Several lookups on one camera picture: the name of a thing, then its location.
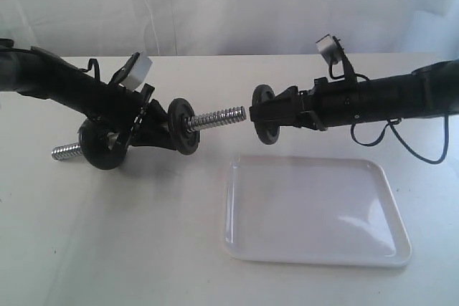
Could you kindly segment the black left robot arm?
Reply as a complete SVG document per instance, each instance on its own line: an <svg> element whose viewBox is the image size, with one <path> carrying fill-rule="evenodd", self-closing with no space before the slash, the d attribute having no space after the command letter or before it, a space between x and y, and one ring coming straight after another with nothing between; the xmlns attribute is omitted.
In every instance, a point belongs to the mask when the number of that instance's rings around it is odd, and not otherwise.
<svg viewBox="0 0 459 306"><path fill-rule="evenodd" d="M117 134L113 149L151 146L174 150L164 128L167 114L152 99L154 88L138 92L100 78L98 61L76 67L39 47L18 49L10 39L1 40L1 91L53 100L82 113L90 127L83 131L91 143L103 143L103 135Z"/></svg>

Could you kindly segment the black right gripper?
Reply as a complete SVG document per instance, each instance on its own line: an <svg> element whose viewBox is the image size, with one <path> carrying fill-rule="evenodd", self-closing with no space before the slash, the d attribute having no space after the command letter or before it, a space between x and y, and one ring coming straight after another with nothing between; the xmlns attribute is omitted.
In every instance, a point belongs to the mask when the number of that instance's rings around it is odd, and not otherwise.
<svg viewBox="0 0 459 306"><path fill-rule="evenodd" d="M297 86L290 86L277 95L269 85L258 85L252 94L250 120L254 124L327 131L318 114L318 93L327 84L326 77L319 77L310 90L298 91Z"/></svg>

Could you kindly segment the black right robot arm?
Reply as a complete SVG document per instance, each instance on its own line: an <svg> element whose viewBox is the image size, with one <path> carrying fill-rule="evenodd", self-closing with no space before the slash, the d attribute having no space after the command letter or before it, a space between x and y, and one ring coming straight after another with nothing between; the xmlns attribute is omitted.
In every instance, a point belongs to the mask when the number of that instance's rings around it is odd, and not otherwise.
<svg viewBox="0 0 459 306"><path fill-rule="evenodd" d="M458 114L458 61L421 67L406 75L369 81L314 81L311 90L289 87L250 107L256 125L328 128L383 120Z"/></svg>

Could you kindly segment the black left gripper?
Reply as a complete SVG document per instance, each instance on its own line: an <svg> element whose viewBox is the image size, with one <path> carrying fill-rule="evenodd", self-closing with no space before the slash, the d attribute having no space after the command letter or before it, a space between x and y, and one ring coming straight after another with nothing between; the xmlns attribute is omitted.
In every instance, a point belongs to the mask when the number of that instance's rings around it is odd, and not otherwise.
<svg viewBox="0 0 459 306"><path fill-rule="evenodd" d="M126 152L130 145L176 150L168 113L158 100L151 100L154 90L149 84L144 84L140 92L120 84L107 85L107 145L111 152ZM154 123L142 123L147 110Z"/></svg>

